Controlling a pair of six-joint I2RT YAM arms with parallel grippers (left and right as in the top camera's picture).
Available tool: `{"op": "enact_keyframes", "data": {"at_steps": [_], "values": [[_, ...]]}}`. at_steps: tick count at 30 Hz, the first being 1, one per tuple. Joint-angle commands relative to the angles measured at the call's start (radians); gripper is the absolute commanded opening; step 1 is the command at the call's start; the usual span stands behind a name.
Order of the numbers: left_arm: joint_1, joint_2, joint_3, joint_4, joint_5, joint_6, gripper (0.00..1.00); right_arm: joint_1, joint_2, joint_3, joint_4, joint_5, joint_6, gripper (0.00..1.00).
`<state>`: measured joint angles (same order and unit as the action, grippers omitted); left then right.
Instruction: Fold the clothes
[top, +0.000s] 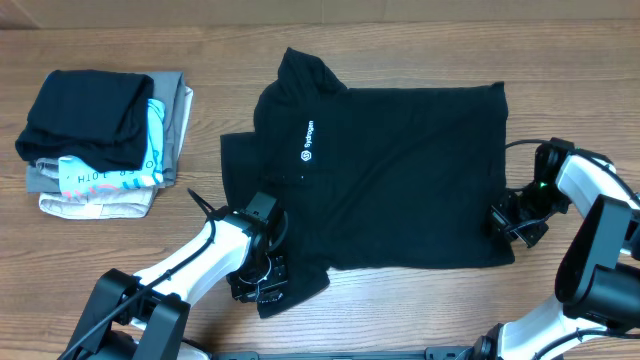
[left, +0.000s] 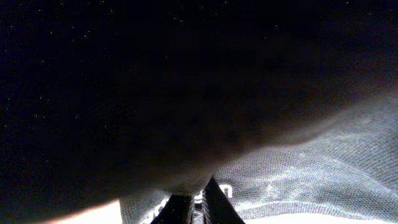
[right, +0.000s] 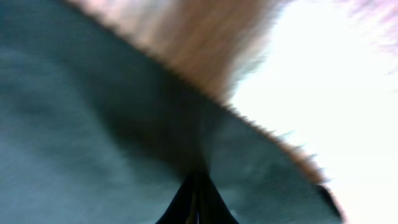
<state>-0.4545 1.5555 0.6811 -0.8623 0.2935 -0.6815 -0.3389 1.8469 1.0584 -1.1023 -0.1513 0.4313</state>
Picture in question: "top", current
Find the black t-shirt with logo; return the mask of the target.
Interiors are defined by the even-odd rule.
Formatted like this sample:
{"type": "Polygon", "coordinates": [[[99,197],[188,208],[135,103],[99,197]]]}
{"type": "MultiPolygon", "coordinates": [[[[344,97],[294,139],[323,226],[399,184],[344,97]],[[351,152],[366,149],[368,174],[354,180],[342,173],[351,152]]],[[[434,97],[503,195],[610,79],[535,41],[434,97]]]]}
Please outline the black t-shirt with logo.
{"type": "Polygon", "coordinates": [[[485,219],[506,187],[502,83],[350,88],[288,49],[260,95],[254,128],[221,139],[233,208],[255,194],[288,216],[288,281],[262,318],[323,291],[328,270],[482,268],[513,262],[485,219]]]}

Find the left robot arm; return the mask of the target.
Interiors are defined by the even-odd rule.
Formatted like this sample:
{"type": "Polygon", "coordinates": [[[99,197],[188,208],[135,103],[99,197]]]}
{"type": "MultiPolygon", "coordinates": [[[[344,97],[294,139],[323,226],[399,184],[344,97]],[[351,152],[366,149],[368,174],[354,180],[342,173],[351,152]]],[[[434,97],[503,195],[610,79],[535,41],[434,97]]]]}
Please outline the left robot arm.
{"type": "Polygon", "coordinates": [[[282,212],[211,214],[194,239],[160,263],[133,275],[109,270],[96,282],[62,358],[210,358],[184,337],[192,306],[222,280],[238,301],[279,300],[287,283],[279,247],[288,225],[282,212]]]}

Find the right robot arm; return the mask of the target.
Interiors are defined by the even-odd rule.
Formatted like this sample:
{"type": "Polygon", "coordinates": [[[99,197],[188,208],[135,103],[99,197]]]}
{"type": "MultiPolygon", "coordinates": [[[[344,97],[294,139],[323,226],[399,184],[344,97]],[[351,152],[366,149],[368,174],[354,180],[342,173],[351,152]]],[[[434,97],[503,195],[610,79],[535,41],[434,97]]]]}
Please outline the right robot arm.
{"type": "Polygon", "coordinates": [[[639,256],[639,196],[607,157],[540,145],[533,181],[508,191],[490,219],[504,239],[533,246],[547,220],[570,205],[583,222],[559,265],[553,295],[524,317],[496,325],[461,358],[558,359],[589,340],[637,338],[639,270],[619,257],[639,256]]]}

